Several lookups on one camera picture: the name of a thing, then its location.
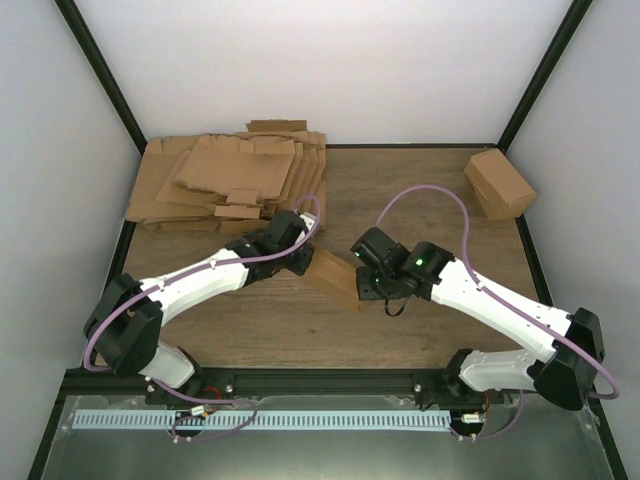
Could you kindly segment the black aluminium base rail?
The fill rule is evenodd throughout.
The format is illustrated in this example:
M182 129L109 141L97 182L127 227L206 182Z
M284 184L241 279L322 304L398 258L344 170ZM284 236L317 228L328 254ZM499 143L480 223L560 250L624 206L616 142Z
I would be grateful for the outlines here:
M486 399L464 387L449 387L441 369L302 369L202 368L178 391L209 399L266 398L287 395L381 395L409 398L419 406L479 408ZM70 369L60 387L62 395L144 395L153 405L182 405L142 376L118 378L109 372Z

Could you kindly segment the brown cardboard box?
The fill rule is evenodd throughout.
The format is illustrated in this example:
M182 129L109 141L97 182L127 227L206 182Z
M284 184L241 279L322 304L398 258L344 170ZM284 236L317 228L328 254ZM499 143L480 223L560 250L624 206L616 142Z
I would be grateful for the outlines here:
M464 173L490 220L519 217L536 199L534 189L498 149L473 155Z
M349 311L358 313L362 308L356 285L356 268L325 249L314 248L311 262L301 279Z

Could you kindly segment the folded brown cardboard box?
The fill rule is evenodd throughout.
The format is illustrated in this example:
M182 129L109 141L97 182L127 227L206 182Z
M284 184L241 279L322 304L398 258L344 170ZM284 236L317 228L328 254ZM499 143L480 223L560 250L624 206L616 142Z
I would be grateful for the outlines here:
M498 149L473 155L464 173L490 220L519 217L536 199L534 189Z

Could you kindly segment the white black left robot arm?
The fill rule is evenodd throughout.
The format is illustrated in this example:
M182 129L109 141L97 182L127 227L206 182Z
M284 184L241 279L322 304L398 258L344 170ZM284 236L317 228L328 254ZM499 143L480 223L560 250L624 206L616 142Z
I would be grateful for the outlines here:
M181 270L144 280L128 274L114 278L84 327L85 367L91 369L90 356L98 354L119 378L148 377L167 386L181 403L196 402L205 382L198 366L184 350L161 342L161 329L206 300L282 270L303 275L314 253L308 241L318 224L309 212L281 211L265 227Z

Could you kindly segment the black right frame post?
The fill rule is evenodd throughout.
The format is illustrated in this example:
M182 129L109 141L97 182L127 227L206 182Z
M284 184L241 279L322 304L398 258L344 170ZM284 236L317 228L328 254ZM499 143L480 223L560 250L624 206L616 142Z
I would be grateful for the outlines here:
M496 144L503 153L508 151L524 125L592 3L592 0L573 0L570 3Z

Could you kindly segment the stack of flat cardboard blanks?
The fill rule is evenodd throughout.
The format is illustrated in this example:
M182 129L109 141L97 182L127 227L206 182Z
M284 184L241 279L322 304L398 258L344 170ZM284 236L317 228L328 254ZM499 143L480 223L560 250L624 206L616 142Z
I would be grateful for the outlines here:
M154 138L126 212L148 228L244 233L326 200L327 137L304 120L252 120L232 134Z

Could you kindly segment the black frame post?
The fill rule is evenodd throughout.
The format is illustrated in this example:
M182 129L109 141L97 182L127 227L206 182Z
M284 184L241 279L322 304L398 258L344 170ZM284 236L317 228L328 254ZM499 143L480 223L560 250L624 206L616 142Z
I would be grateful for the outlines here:
M75 38L76 43L83 52L130 139L138 152L143 154L147 145L147 139L86 23L81 10L73 0L55 0L54 3Z
M524 125L592 3L592 0L573 0L570 3L496 144L503 153L508 151Z

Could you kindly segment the black left frame post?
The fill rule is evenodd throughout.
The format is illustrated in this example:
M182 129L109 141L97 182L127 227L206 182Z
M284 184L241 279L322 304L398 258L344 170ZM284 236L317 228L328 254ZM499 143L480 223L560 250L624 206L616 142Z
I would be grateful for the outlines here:
M138 152L143 154L147 145L147 139L86 23L81 10L73 0L55 0L54 3L75 38L76 43L83 52L130 139Z

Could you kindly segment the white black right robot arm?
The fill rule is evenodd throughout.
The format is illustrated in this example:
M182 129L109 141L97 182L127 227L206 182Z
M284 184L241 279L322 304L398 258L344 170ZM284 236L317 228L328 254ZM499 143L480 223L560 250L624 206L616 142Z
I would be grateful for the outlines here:
M582 408L605 356L599 318L545 306L483 276L472 278L463 261L430 242L408 250L372 227L352 246L361 261L356 286L362 301L412 298L460 311L518 344L518 349L461 349L444 378L447 396L465 403L486 390L535 391L565 410Z

